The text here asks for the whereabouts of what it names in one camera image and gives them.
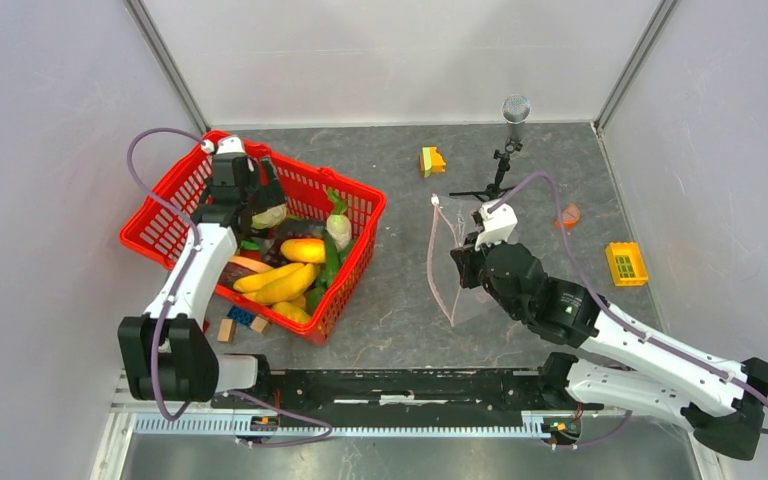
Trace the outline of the green toy cabbage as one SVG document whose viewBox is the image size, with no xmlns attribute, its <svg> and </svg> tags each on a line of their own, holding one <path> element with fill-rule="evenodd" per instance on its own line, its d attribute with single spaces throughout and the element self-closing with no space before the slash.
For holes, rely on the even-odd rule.
<svg viewBox="0 0 768 480">
<path fill-rule="evenodd" d="M 266 230 L 280 225 L 287 217 L 287 204 L 272 206 L 261 213 L 255 214 L 251 219 L 251 228 L 254 230 Z"/>
</svg>

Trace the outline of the clear zip top bag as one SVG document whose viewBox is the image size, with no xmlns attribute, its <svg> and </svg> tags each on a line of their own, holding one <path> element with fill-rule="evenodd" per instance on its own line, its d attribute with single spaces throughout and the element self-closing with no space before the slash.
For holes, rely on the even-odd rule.
<svg viewBox="0 0 768 480">
<path fill-rule="evenodd" d="M 452 327 L 498 311 L 483 286 L 469 287 L 492 246 L 518 240 L 516 215 L 508 205 L 493 213 L 495 200 L 431 196 L 432 225 L 426 254 L 432 298 Z"/>
</svg>

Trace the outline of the yellow toy banana bunch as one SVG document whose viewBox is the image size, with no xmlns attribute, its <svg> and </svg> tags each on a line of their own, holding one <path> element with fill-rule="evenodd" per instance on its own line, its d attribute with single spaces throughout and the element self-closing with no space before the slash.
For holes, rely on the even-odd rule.
<svg viewBox="0 0 768 480">
<path fill-rule="evenodd" d="M 318 275 L 316 264 L 287 264 L 238 279 L 232 285 L 235 291 L 232 299 L 242 308 L 263 314 L 269 321 L 307 325 L 312 317 L 299 301 L 304 299 Z"/>
</svg>

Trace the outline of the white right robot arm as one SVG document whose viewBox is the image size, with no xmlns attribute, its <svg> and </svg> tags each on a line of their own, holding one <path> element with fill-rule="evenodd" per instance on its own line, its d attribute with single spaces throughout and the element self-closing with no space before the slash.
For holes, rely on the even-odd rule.
<svg viewBox="0 0 768 480">
<path fill-rule="evenodd" d="M 709 355 L 632 319 L 583 285 L 548 275 L 521 244 L 451 250 L 463 288 L 482 288 L 514 321 L 542 340 L 617 361 L 610 374 L 573 355 L 551 355 L 537 382 L 540 400 L 562 408 L 573 399 L 666 420 L 709 449 L 754 458 L 766 434 L 768 362 Z"/>
</svg>

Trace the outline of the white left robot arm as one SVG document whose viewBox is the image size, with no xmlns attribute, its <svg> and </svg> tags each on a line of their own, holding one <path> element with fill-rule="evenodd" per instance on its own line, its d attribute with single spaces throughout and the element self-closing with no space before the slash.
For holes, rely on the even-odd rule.
<svg viewBox="0 0 768 480">
<path fill-rule="evenodd" d="M 183 221 L 183 250 L 166 283 L 137 316 L 120 322 L 117 339 L 133 398 L 164 405 L 204 402 L 217 391 L 220 361 L 203 333 L 210 298 L 253 216 L 285 201 L 269 160 L 218 153 L 187 213 L 152 195 Z"/>
</svg>

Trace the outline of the orange yellow toy mango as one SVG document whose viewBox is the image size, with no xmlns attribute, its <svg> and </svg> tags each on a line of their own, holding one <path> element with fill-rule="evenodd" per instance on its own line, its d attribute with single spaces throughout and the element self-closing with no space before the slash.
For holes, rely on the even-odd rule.
<svg viewBox="0 0 768 480">
<path fill-rule="evenodd" d="M 296 238 L 285 240 L 280 253 L 291 262 L 322 264 L 326 262 L 326 248 L 322 239 Z"/>
</svg>

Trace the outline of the white radish with leaves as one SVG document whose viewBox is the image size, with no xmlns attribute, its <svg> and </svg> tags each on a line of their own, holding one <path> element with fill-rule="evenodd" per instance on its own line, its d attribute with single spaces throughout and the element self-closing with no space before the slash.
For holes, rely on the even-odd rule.
<svg viewBox="0 0 768 480">
<path fill-rule="evenodd" d="M 348 218 L 348 204 L 332 188 L 326 190 L 328 200 L 332 204 L 332 211 L 326 220 L 326 231 L 333 239 L 337 249 L 344 251 L 352 240 L 352 224 Z"/>
</svg>

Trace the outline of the black mini tripod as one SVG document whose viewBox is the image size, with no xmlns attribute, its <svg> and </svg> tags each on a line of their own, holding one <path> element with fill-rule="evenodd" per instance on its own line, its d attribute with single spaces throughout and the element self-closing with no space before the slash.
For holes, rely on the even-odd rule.
<svg viewBox="0 0 768 480">
<path fill-rule="evenodd" d="M 510 170 L 510 160 L 514 153 L 519 152 L 523 148 L 520 141 L 507 140 L 503 149 L 496 149 L 493 154 L 493 158 L 497 160 L 497 167 L 494 175 L 494 179 L 491 183 L 488 183 L 482 190 L 473 191 L 461 191 L 450 192 L 449 197 L 472 197 L 481 202 L 496 200 L 501 198 L 505 193 L 511 190 L 511 187 L 503 188 L 502 182 Z"/>
</svg>

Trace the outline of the brown toy meat slice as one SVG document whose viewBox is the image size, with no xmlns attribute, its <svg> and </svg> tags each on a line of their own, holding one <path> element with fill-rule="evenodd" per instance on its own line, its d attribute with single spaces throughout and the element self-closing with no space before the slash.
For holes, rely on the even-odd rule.
<svg viewBox="0 0 768 480">
<path fill-rule="evenodd" d="M 272 270 L 272 267 L 259 260 L 233 256 L 220 274 L 218 284 L 226 288 L 232 288 L 233 284 L 241 278 L 264 273 L 269 270 Z"/>
</svg>

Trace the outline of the orange toy slice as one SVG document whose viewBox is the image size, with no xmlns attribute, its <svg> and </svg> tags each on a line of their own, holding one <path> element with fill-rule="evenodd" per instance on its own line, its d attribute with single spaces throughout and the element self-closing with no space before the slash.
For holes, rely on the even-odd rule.
<svg viewBox="0 0 768 480">
<path fill-rule="evenodd" d="M 554 225 L 556 228 L 570 229 L 575 226 L 581 218 L 581 211 L 575 204 L 569 204 L 562 212 L 559 219 L 556 219 Z"/>
</svg>

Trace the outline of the green toy cucumber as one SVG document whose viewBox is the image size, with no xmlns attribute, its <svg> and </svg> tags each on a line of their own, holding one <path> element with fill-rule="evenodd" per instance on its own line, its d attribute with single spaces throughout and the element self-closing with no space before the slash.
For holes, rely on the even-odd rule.
<svg viewBox="0 0 768 480">
<path fill-rule="evenodd" d="M 327 232 L 323 236 L 325 262 L 317 279 L 317 285 L 322 288 L 330 288 L 336 281 L 341 261 L 339 250 L 333 237 Z"/>
</svg>

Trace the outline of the yellow toy crate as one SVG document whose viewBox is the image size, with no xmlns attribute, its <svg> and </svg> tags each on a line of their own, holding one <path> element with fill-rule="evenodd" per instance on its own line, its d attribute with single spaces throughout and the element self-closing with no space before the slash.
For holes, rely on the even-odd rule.
<svg viewBox="0 0 768 480">
<path fill-rule="evenodd" d="M 648 283 L 648 272 L 636 242 L 611 242 L 605 254 L 616 287 L 641 287 Z"/>
</svg>

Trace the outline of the blue toy block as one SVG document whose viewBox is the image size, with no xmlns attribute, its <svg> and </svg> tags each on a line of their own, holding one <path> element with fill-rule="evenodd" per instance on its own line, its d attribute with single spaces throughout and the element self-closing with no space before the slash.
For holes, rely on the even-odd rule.
<svg viewBox="0 0 768 480">
<path fill-rule="evenodd" d="M 233 320 L 235 323 L 251 329 L 256 315 L 248 310 L 234 305 L 228 310 L 227 317 Z"/>
</svg>

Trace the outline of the wooden toy block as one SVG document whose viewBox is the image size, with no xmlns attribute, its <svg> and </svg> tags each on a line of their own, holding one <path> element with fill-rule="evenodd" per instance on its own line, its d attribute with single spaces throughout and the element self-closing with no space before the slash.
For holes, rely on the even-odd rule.
<svg viewBox="0 0 768 480">
<path fill-rule="evenodd" d="M 231 318 L 222 319 L 217 330 L 217 341 L 223 344 L 233 343 L 236 334 L 236 326 L 236 322 Z"/>
<path fill-rule="evenodd" d="M 255 316 L 249 324 L 249 329 L 251 331 L 256 332 L 263 336 L 268 334 L 270 328 L 271 328 L 271 323 L 267 319 L 263 318 L 262 316 Z"/>
</svg>

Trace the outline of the yellow green toy block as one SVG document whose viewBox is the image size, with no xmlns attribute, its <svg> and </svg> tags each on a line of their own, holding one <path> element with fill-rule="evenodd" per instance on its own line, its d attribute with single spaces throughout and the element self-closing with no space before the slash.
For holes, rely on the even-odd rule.
<svg viewBox="0 0 768 480">
<path fill-rule="evenodd" d="M 446 171 L 446 161 L 435 146 L 423 147 L 419 154 L 420 176 L 427 178 L 432 174 L 440 174 Z"/>
</svg>

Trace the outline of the grey microphone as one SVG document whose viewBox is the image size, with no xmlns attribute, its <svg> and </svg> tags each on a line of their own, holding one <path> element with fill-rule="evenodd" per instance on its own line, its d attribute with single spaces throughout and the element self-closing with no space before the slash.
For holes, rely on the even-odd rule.
<svg viewBox="0 0 768 480">
<path fill-rule="evenodd" d="M 531 112 L 529 99 L 522 94 L 510 95 L 504 100 L 501 112 L 507 125 L 506 143 L 520 143 Z"/>
</svg>

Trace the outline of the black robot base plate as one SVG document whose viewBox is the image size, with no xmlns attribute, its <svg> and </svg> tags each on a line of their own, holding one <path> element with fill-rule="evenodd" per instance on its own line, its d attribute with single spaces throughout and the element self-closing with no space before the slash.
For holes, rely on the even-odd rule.
<svg viewBox="0 0 768 480">
<path fill-rule="evenodd" d="M 248 394 L 334 427 L 514 427 L 579 404 L 535 369 L 273 370 Z"/>
</svg>

